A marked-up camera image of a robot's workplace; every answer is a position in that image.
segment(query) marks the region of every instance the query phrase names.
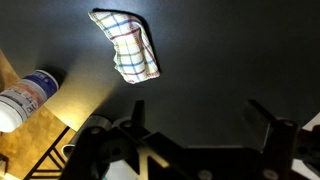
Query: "checkered towel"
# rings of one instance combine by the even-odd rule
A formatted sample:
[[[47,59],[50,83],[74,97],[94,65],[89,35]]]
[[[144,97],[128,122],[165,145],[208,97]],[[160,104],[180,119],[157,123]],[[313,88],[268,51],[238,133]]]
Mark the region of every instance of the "checkered towel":
[[[147,34],[138,18],[116,12],[89,12],[114,44],[115,69],[131,84],[160,76]]]

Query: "dark countertop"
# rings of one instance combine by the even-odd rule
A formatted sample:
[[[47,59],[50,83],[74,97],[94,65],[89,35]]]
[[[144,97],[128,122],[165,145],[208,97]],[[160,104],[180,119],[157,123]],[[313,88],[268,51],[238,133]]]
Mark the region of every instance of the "dark countertop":
[[[147,22],[162,74],[131,85],[113,45],[87,15],[127,11]],[[251,143],[249,98],[307,123],[320,109],[320,1],[17,1],[0,7],[0,48],[23,77],[50,65],[67,76],[46,104],[74,129],[146,102],[146,127],[183,145]]]

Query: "wooden floor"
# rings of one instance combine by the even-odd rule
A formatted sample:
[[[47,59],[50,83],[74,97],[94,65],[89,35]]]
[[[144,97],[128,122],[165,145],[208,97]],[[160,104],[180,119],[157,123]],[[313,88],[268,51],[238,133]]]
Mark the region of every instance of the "wooden floor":
[[[0,50],[1,91],[19,79]],[[7,172],[17,178],[24,178],[65,127],[64,123],[43,106],[14,132],[3,133],[0,136],[0,154],[9,158]],[[58,144],[58,150],[68,143],[74,134],[73,130],[69,130]],[[41,167],[56,169],[48,159]]]

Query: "dish towel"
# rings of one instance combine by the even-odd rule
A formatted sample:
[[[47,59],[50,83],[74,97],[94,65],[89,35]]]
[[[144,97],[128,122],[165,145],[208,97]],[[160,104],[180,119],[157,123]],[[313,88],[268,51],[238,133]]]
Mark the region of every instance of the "dish towel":
[[[89,12],[89,16],[114,44],[115,69],[125,81],[135,84],[160,76],[151,44],[138,18],[109,11]]]

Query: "metal frame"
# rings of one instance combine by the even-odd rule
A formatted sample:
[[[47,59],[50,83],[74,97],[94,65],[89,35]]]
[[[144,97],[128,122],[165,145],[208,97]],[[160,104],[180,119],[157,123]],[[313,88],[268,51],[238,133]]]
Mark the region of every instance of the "metal frame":
[[[61,154],[56,149],[57,144],[60,142],[60,140],[64,137],[64,135],[69,131],[70,127],[66,127],[61,134],[58,136],[58,138],[52,143],[52,145],[49,147],[49,149],[43,154],[43,156],[39,159],[39,161],[34,165],[34,167],[31,169],[31,171],[26,175],[24,180],[29,179],[58,179],[59,176],[53,176],[53,175],[33,175],[34,173],[61,173],[63,170],[63,167],[66,164],[66,161],[62,158]],[[57,155],[58,159],[62,163],[62,165],[52,156],[51,152]],[[57,166],[57,170],[52,169],[38,169],[40,165],[43,163],[43,161],[49,157],[52,162]]]

